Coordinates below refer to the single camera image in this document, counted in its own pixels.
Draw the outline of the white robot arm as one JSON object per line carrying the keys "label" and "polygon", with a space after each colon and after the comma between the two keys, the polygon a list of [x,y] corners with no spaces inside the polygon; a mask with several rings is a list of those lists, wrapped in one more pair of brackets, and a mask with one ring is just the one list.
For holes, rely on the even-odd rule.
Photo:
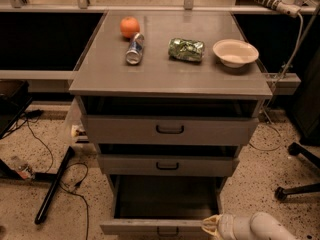
{"label": "white robot arm", "polygon": [[213,215],[202,221],[201,228],[214,240],[299,240],[265,212],[251,216]]}

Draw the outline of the white yellow gripper body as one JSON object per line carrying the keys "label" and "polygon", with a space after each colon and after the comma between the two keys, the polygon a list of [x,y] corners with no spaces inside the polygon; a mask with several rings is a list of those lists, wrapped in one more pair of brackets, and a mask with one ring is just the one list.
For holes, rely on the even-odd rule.
{"label": "white yellow gripper body", "polygon": [[211,240],[248,240],[250,218],[231,214],[213,215],[204,219],[201,229]]}

